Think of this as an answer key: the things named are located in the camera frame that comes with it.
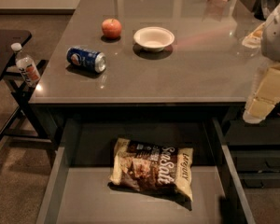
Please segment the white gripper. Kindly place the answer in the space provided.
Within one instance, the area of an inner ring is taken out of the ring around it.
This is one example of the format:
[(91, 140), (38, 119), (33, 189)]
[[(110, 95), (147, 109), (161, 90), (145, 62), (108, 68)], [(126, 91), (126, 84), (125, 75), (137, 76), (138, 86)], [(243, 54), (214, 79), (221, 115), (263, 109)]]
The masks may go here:
[(280, 102), (280, 63), (274, 63), (267, 69), (259, 84), (256, 98), (246, 102), (243, 114), (246, 123), (261, 123), (274, 109), (273, 104)]

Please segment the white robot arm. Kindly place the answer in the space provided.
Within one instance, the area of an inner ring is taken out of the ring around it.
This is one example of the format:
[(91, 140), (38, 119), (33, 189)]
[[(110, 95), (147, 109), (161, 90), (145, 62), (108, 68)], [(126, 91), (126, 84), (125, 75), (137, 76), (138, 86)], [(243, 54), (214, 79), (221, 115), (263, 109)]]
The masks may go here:
[(265, 120), (280, 102), (280, 3), (263, 23), (260, 49), (268, 62), (257, 70), (245, 103), (243, 120), (249, 124)]

